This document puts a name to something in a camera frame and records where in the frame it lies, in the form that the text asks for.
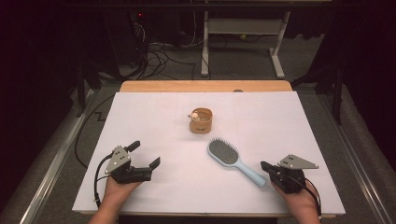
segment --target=electronic equipment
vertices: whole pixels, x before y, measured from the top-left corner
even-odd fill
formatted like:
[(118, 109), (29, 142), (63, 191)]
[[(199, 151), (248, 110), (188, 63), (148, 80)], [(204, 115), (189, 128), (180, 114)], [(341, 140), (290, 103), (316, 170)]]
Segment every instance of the electronic equipment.
[(298, 193), (306, 186), (303, 169), (318, 169), (316, 164), (292, 154), (280, 161), (278, 166), (266, 161), (261, 164), (262, 169), (270, 175), (271, 181), (287, 194)]
[(131, 157), (129, 156), (128, 151), (132, 152), (138, 147), (140, 147), (140, 141), (135, 141), (128, 147), (118, 146), (100, 161), (96, 170), (95, 179), (93, 181), (94, 197), (98, 207), (100, 206), (101, 202), (99, 193), (97, 191), (97, 182), (99, 180), (98, 176), (100, 168), (105, 161), (110, 159), (110, 162), (108, 163), (105, 170), (105, 174), (116, 180), (119, 184), (129, 184), (151, 180), (152, 171), (161, 163), (160, 157), (153, 161), (148, 167), (135, 168), (131, 166)]

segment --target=dark floor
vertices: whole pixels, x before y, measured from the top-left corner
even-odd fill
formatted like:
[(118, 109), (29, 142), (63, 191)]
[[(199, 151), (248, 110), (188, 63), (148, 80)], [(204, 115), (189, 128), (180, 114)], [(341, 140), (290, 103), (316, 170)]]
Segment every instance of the dark floor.
[[(221, 39), (211, 39), (210, 44), (213, 47), (221, 47), (223, 46), (221, 41)], [(271, 36), (261, 38), (253, 43), (229, 41), (226, 48), (212, 49), (209, 54), (210, 78), (217, 80), (276, 79), (275, 71), (266, 51), (266, 48), (274, 45), (274, 41), (275, 39)], [(279, 59), (286, 80), (293, 81), (307, 72), (320, 41), (321, 38), (304, 40), (299, 36), (283, 41)], [(152, 50), (156, 49), (161, 50), (161, 47), (152, 46)], [(161, 57), (171, 57), (173, 61), (166, 63), (161, 74), (156, 74), (149, 79), (209, 78), (200, 76), (201, 48), (175, 49), (166, 47), (166, 53), (167, 55), (161, 54)], [(148, 69), (147, 75), (155, 71), (154, 66), (160, 62), (156, 56), (151, 56), (153, 57), (153, 60), (150, 61), (152, 68)], [(128, 69), (128, 67), (122, 67), (121, 71), (128, 73)], [(299, 93), (305, 114), (346, 209), (345, 215), (325, 219), (323, 223), (392, 223), (392, 220), (396, 220), (394, 213), (391, 212), (396, 211), (396, 175), (394, 171), (368, 132), (347, 89), (343, 90), (341, 111), (343, 124), (337, 125), (330, 112), (331, 94), (316, 95), (314, 86), (315, 83), (303, 84), (295, 90)], [(111, 106), (111, 99), (100, 106), (98, 105), (118, 91), (119, 87), (120, 83), (104, 82), (104, 87), (93, 92), (89, 97), (91, 103), (85, 116), (94, 110), (94, 112), (102, 112), (102, 116), (105, 118)], [(59, 154), (59, 148), (62, 148), (68, 141), (73, 144), (70, 144), (64, 153), (64, 163), (59, 166), (59, 172), (56, 173), (49, 186), (49, 193), (42, 198), (42, 204), (35, 212), (34, 222), (88, 222), (90, 216), (71, 211), (79, 184), (85, 174), (85, 168), (76, 160), (74, 143), (79, 136), (77, 152), (81, 160), (88, 164), (104, 122), (97, 118), (98, 114), (92, 114), (82, 125), (82, 131), (77, 135), (74, 129), (78, 122), (75, 116), (77, 111), (78, 107), (74, 106), (69, 116), (43, 148), (1, 214), (0, 223), (21, 222), (51, 163)], [(292, 218), (280, 218), (277, 222), (295, 223)]]

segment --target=gray carpet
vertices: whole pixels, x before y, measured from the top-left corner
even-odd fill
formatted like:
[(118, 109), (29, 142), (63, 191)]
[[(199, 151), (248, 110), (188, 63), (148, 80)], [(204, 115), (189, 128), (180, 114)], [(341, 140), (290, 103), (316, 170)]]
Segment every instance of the gray carpet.
[[(282, 63), (286, 80), (292, 81), (303, 76), (309, 68), (321, 38), (303, 40), (285, 39), (282, 43), (279, 59)], [(168, 61), (163, 70), (155, 71), (154, 66), (161, 63), (154, 54), (149, 55), (150, 66), (146, 76), (161, 71), (161, 73), (148, 79), (276, 79), (274, 68), (266, 48), (272, 47), (275, 39), (272, 36), (261, 38), (257, 42), (244, 43), (228, 40), (226, 48), (221, 37), (210, 39), (210, 46), (215, 47), (209, 54), (210, 77), (201, 77), (201, 48), (175, 49), (166, 47), (167, 55), (174, 61)], [(162, 49), (153, 46), (151, 50)], [(161, 58), (167, 58), (163, 53), (158, 53)], [(122, 73), (130, 72), (130, 68), (123, 66)], [(120, 84), (106, 82), (104, 87), (97, 92), (96, 99), (91, 109), (101, 104), (105, 99), (118, 91)], [(340, 137), (337, 126), (334, 126), (332, 117), (329, 116), (326, 102), (328, 97), (315, 95), (312, 84), (304, 84), (296, 88), (302, 101), (308, 121), (317, 138), (320, 150), (327, 162), (332, 178), (339, 189), (341, 200), (346, 208), (344, 216), (325, 219), (323, 223), (390, 223), (378, 222), (379, 217), (373, 212), (373, 206), (366, 199), (361, 182), (354, 165), (348, 157), (345, 141)], [(88, 164), (103, 128), (103, 118), (106, 117), (112, 99), (100, 105), (80, 133), (77, 149), (78, 156), (83, 163)], [(21, 182), (13, 195), (7, 208), (0, 216), (0, 223), (19, 223), (32, 201), (43, 176), (47, 172), (51, 161), (57, 153), (57, 148), (71, 130), (69, 123), (73, 121), (77, 109), (74, 107), (63, 125), (51, 138), (42, 153), (37, 157), (29, 173)], [(379, 192), (381, 202), (388, 211), (395, 211), (396, 178), (386, 159), (378, 149), (364, 122), (353, 105), (353, 101), (343, 91), (342, 103), (342, 128), (345, 131), (348, 143), (357, 151), (359, 160), (366, 168), (366, 174)], [(87, 223), (90, 216), (71, 211), (78, 193), (78, 187), (85, 174), (85, 168), (80, 165), (74, 154), (74, 145), (70, 148), (67, 161), (60, 172), (56, 183), (46, 200), (46, 203), (36, 219), (36, 223)], [(292, 218), (280, 218), (278, 223), (295, 223)]]

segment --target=white table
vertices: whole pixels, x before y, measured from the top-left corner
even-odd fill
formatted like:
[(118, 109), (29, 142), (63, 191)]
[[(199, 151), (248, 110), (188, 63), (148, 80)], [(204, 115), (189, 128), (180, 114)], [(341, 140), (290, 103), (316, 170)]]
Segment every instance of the white table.
[[(211, 133), (190, 132), (188, 114), (196, 107), (212, 110)], [(242, 161), (268, 180), (264, 187), (258, 188), (239, 170), (223, 167), (213, 160), (206, 147), (214, 137), (223, 137), (235, 145)], [(99, 161), (114, 147), (127, 147), (135, 140), (141, 141), (141, 147), (130, 153), (133, 166), (148, 166), (157, 157), (161, 157), (162, 163), (154, 170), (152, 180), (132, 194), (122, 208), (123, 214), (287, 216), (286, 205), (270, 185), (260, 161), (276, 164), (290, 153), (319, 166), (317, 170), (304, 172), (318, 188), (323, 216), (345, 213), (296, 92), (117, 93), (74, 211), (91, 214), (97, 210), (92, 189)], [(101, 197), (105, 183), (98, 183)]]

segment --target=wire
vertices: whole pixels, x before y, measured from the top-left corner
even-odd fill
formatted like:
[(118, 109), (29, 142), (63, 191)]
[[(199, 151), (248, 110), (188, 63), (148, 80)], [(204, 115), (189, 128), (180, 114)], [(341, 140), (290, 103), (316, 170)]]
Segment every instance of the wire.
[(295, 182), (296, 184), (300, 185), (303, 189), (305, 189), (315, 200), (315, 203), (317, 204), (317, 212), (318, 212), (318, 217), (319, 220), (321, 220), (321, 203), (320, 203), (320, 196), (319, 196), (319, 192), (317, 190), (317, 188), (314, 186), (314, 184), (308, 180), (307, 178), (305, 179), (306, 181), (309, 182), (309, 184), (314, 187), (315, 191), (317, 192), (318, 196), (316, 196), (314, 194), (314, 192), (312, 192), (311, 189), (309, 189), (307, 186), (301, 184), (298, 180), (296, 180), (295, 178), (291, 177), (290, 175), (286, 175), (287, 178), (289, 178), (290, 180), (292, 180), (293, 182)]
[(212, 80), (212, 74), (211, 74), (211, 72), (210, 72), (209, 64), (208, 64), (207, 61), (205, 60), (204, 56), (201, 56), (201, 58), (202, 58), (202, 61), (204, 61), (204, 63), (205, 63), (206, 66), (207, 66), (207, 74), (208, 74), (208, 76), (209, 76), (209, 80)]
[(98, 176), (99, 176), (99, 171), (100, 168), (102, 167), (103, 163), (105, 163), (105, 161), (107, 161), (108, 159), (110, 159), (113, 156), (113, 152), (111, 152), (109, 155), (107, 155), (106, 157), (104, 157), (98, 165), (98, 168), (96, 169), (96, 173), (95, 173), (95, 179), (93, 180), (93, 192), (94, 192), (94, 197), (95, 197), (95, 201), (96, 201), (96, 205), (99, 207), (101, 202), (100, 202), (100, 197), (99, 197), (99, 193), (98, 193)]
[(99, 182), (99, 180), (101, 180), (101, 179), (104, 179), (104, 178), (108, 178), (110, 175), (105, 175), (105, 176), (102, 176), (102, 177), (100, 177), (99, 179), (97, 179), (96, 181), (98, 181)]
[(81, 132), (82, 132), (82, 130), (84, 129), (85, 125), (87, 124), (87, 121), (88, 121), (88, 120), (90, 119), (90, 117), (92, 116), (92, 114), (93, 114), (94, 112), (96, 112), (96, 110), (97, 110), (101, 105), (103, 105), (106, 101), (108, 101), (109, 99), (111, 99), (111, 98), (113, 98), (113, 97), (114, 97), (114, 94), (111, 95), (111, 96), (109, 96), (109, 97), (107, 97), (102, 103), (100, 103), (98, 106), (96, 106), (96, 107), (93, 109), (93, 111), (88, 115), (88, 117), (84, 120), (84, 122), (83, 122), (82, 125), (81, 125), (81, 128), (78, 130), (78, 134), (77, 134), (77, 138), (76, 138), (76, 142), (75, 142), (74, 153), (75, 153), (75, 157), (76, 157), (78, 163), (81, 164), (81, 166), (85, 167), (85, 169), (88, 169), (88, 165), (86, 165), (86, 164), (79, 158), (79, 156), (78, 156), (78, 147), (77, 147), (77, 145), (78, 145), (78, 140), (79, 140), (79, 138), (80, 138), (80, 136), (81, 136)]

